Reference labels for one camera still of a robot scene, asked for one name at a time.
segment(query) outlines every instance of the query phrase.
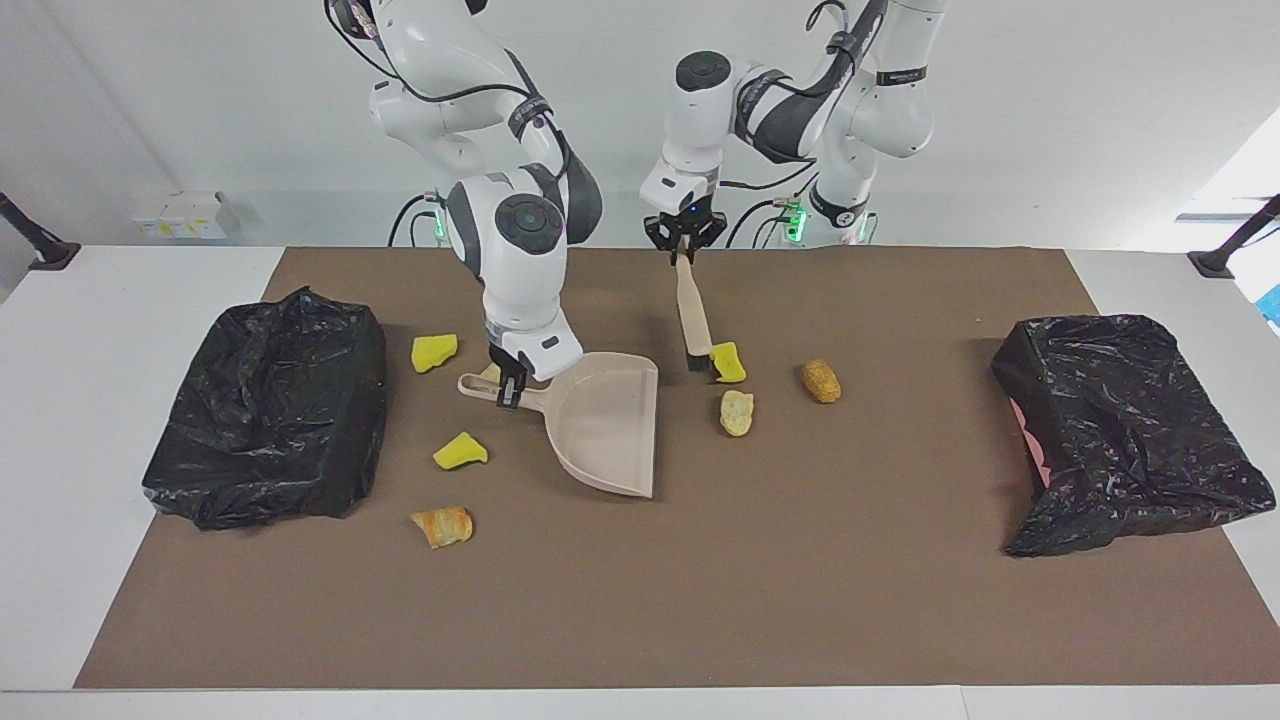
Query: black plastic bag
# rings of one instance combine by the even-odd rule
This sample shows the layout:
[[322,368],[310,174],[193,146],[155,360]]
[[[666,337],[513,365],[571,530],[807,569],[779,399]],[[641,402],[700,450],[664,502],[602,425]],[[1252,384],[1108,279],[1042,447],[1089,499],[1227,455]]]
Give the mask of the black plastic bag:
[[369,307],[310,288],[232,307],[187,370],[143,492],[202,529],[339,518],[369,495],[385,421]]
[[1018,323],[992,360],[1027,433],[1036,505],[1005,552],[1062,555],[1184,533],[1275,507],[1160,323]]

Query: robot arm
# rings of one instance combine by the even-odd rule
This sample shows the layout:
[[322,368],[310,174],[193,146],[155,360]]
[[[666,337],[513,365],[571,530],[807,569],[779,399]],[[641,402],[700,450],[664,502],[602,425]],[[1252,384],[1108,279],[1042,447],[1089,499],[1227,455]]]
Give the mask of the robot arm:
[[[774,163],[810,160],[817,150],[822,165],[809,204],[832,227],[851,228],[863,217],[877,152],[908,158],[933,135],[924,77],[950,3],[868,0],[854,20],[842,3],[819,3],[806,27],[823,8],[842,24],[804,88],[781,70],[717,53],[681,60],[662,158],[640,190],[659,211],[645,220],[654,245],[676,251],[685,240],[691,254],[724,229],[710,200],[730,135]],[[863,67],[868,55],[878,72]]]
[[[393,79],[370,110],[390,137],[430,163],[445,195],[454,252],[484,284],[498,404],[518,405],[526,375],[545,380],[582,355],[559,305],[567,246],[600,218],[600,192],[570,149],[547,100],[509,50],[472,19],[485,0],[326,0],[342,28],[384,51]],[[483,174],[462,132],[506,123],[530,163]]]
[[951,0],[890,0],[872,49],[878,72],[860,69],[823,131],[820,174],[809,204],[837,229],[864,217],[877,154],[910,158],[933,136],[924,78]]
[[805,161],[883,20],[888,0],[870,0],[856,19],[842,3],[823,0],[809,17],[813,28],[826,8],[840,23],[827,56],[805,87],[782,70],[719,53],[694,53],[676,67],[662,156],[640,188],[659,215],[645,231],[659,249],[692,255],[716,241],[726,223],[712,213],[724,160],[724,141],[736,135],[774,163]]

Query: brown mat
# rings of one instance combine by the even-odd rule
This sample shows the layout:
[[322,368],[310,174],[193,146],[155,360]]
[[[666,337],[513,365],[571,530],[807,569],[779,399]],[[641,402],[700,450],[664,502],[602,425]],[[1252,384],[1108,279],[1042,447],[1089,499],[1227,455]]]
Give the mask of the brown mat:
[[[582,343],[663,373],[657,496],[632,501],[561,471],[535,413],[454,392],[486,346],[452,254],[285,252],[269,300],[310,284],[387,327],[374,493],[251,532],[157,518],[77,687],[1280,682],[1280,630],[1220,530],[1000,552],[1030,498],[987,364],[1015,320],[1093,311],[1062,252],[708,252],[695,273],[756,393],[742,439],[716,423],[724,388],[685,369],[666,259],[572,252]],[[411,338],[453,331],[460,356],[415,375]],[[804,395],[814,356],[840,404]],[[462,429],[492,462],[435,469]],[[448,505],[476,536],[428,550],[407,515]]]

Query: dustpan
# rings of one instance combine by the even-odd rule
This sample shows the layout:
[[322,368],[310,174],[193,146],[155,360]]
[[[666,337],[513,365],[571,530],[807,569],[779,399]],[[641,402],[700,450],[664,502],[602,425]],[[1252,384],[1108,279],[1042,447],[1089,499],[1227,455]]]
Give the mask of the dustpan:
[[[498,384],[475,374],[458,392],[495,402]],[[521,407],[547,421],[547,437],[573,478],[605,492],[653,497],[658,366],[648,357],[588,352],[547,389],[525,389]]]

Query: table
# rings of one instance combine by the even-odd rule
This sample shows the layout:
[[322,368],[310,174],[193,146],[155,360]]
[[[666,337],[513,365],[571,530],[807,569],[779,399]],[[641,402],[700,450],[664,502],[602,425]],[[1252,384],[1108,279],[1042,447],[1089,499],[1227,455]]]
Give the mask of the table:
[[[159,717],[182,708],[337,717],[378,708],[498,717],[520,708],[561,717],[609,707],[617,716],[764,717],[786,707],[818,717],[1012,717],[1033,707],[1050,717],[1270,717],[1280,707],[1280,687],[65,692],[151,519],[137,478],[187,363],[218,313],[259,300],[279,256],[279,249],[88,247],[68,272],[31,275],[0,306],[0,457],[9,470],[0,487],[0,568],[9,578],[0,597],[0,688],[20,691],[0,696],[0,715]],[[1280,447],[1271,442],[1280,343],[1235,287],[1203,281],[1176,255],[1070,259],[1101,311],[1146,313],[1179,337],[1251,459],[1280,477]],[[64,436],[76,438],[74,448],[60,447]],[[32,478],[74,482],[24,482]],[[1268,547],[1280,538],[1280,516],[1226,532],[1276,615],[1280,564]]]

